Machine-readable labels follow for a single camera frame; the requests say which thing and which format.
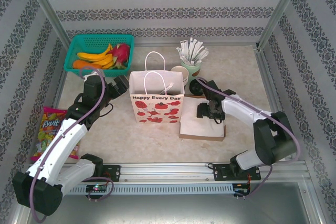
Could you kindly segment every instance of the candy bag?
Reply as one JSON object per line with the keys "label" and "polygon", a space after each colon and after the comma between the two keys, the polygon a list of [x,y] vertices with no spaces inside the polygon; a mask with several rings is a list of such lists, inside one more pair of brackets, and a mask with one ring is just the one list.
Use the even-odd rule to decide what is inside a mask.
{"label": "candy bag", "polygon": [[[37,135],[38,143],[36,144],[36,150],[33,156],[30,158],[32,161],[37,161],[53,141],[61,128],[66,113],[67,110],[57,110],[49,107],[43,108],[43,117]],[[79,145],[77,144],[69,157],[78,159],[78,156],[76,155],[78,147]]]}

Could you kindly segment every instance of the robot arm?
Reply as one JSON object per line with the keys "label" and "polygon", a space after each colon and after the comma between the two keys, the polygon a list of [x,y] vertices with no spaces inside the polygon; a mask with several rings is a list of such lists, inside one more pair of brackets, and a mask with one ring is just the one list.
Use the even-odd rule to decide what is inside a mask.
{"label": "robot arm", "polygon": [[82,156],[78,163],[66,171],[60,173],[60,170],[73,148],[99,118],[100,111],[112,99],[125,93],[129,87],[128,80],[124,76],[115,78],[114,82],[115,85],[105,83],[104,96],[97,108],[79,124],[76,124],[66,135],[63,135],[66,129],[95,106],[101,95],[100,77],[95,74],[86,76],[83,93],[79,94],[73,105],[69,107],[66,119],[63,120],[60,130],[55,136],[55,139],[62,135],[63,138],[54,147],[45,164],[41,167],[41,161],[55,141],[51,142],[39,160],[26,173],[18,172],[13,177],[13,187],[19,204],[30,206],[30,186],[39,167],[41,167],[41,171],[34,187],[34,207],[36,211],[46,216],[50,216],[56,211],[63,196],[78,183],[93,175],[102,176],[102,159],[90,154]]}
{"label": "robot arm", "polygon": [[[206,85],[221,91],[214,81],[209,81]],[[202,87],[202,89],[207,100],[209,100],[209,104],[201,103],[198,106],[198,118],[207,116],[211,119],[224,120],[225,114],[230,114],[253,128],[255,148],[240,153],[230,160],[230,167],[235,176],[255,166],[271,165],[295,153],[295,143],[288,133],[260,114],[260,112],[257,113],[252,108],[240,103],[242,99],[234,91],[225,90],[223,92],[229,96],[228,99],[213,91],[207,90],[205,87]],[[250,103],[248,105],[261,111],[261,109]],[[262,112],[280,122],[292,132],[287,116],[283,112]]]}

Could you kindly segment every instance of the banana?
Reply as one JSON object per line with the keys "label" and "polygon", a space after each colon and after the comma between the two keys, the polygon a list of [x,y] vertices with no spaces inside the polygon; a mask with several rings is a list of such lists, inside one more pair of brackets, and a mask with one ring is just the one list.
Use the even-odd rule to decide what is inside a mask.
{"label": "banana", "polygon": [[87,54],[86,52],[79,52],[77,54],[77,57],[81,60],[86,60],[86,61],[101,61],[103,59],[107,58],[107,55],[99,54],[99,55],[94,55],[94,54]]}
{"label": "banana", "polygon": [[106,59],[103,59],[101,61],[96,61],[94,64],[105,66],[105,65],[107,65],[110,62],[113,62],[113,56],[112,56],[112,54],[108,54],[108,56],[106,57]]}
{"label": "banana", "polygon": [[113,65],[114,65],[114,61],[111,61],[110,63],[103,66],[102,69],[109,69],[110,67],[113,67]]}
{"label": "banana", "polygon": [[102,52],[101,54],[88,54],[86,52],[79,52],[77,53],[77,56],[79,59],[82,60],[87,60],[87,61],[91,61],[91,62],[95,62],[95,61],[101,61],[107,58],[107,53],[112,50],[112,45],[109,44],[107,49]]}

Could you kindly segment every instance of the dragon fruit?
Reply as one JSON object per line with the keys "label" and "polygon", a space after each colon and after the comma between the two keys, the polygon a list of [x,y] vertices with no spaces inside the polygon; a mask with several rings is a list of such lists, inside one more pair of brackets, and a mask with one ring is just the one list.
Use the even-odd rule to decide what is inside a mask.
{"label": "dragon fruit", "polygon": [[114,66],[112,68],[125,69],[125,63],[128,62],[130,56],[131,47],[127,44],[121,43],[117,44],[108,54],[113,55],[113,60],[115,60]]}

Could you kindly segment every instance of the beige table surface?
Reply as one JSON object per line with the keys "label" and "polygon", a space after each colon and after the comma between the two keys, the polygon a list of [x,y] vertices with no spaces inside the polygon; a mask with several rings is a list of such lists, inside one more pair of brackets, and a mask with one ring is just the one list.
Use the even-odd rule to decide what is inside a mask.
{"label": "beige table surface", "polygon": [[[232,89],[246,101],[269,111],[252,47],[208,48],[209,55],[202,62],[200,76],[214,79],[220,89]],[[144,58],[150,51],[165,57],[168,70],[180,64],[176,47],[135,47],[132,71],[144,70]],[[161,57],[151,56],[148,67],[162,69]],[[67,109],[82,91],[83,81],[69,72],[59,108]],[[227,162],[254,145],[252,128],[230,115],[226,116],[227,136],[222,142],[187,140],[179,138],[180,124],[136,123],[129,92],[112,103],[113,111],[96,121],[81,140],[79,156],[90,153],[103,158],[105,163]]]}

